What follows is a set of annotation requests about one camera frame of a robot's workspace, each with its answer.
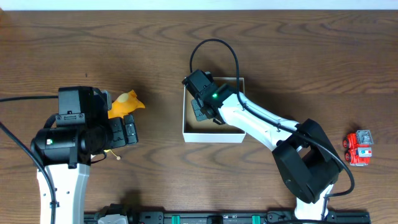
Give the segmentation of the red toy fire truck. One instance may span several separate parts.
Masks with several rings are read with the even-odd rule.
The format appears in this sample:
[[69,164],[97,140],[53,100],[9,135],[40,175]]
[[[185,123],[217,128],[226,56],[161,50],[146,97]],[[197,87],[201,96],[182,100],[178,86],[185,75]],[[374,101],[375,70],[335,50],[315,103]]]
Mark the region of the red toy fire truck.
[[349,133],[343,139],[343,147],[346,149],[345,160],[351,166],[368,166],[373,156],[371,146],[373,138],[370,130],[357,130]]

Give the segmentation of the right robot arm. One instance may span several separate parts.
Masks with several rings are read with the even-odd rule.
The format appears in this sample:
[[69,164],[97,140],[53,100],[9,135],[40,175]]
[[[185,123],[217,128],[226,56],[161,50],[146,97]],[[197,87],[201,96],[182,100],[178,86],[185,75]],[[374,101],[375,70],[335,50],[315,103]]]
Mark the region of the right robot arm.
[[296,196],[298,222],[325,221],[339,174],[347,169],[321,126],[281,118],[224,84],[186,87],[208,119],[243,130],[268,148],[285,186]]

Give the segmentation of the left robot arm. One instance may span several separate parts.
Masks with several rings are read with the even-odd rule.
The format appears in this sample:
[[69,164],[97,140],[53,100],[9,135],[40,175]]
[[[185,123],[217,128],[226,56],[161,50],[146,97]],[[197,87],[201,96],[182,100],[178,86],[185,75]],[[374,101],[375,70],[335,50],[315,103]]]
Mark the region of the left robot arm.
[[41,223],[83,223],[92,158],[138,142],[133,115],[71,126],[52,125],[53,114],[31,142],[43,171],[37,172]]

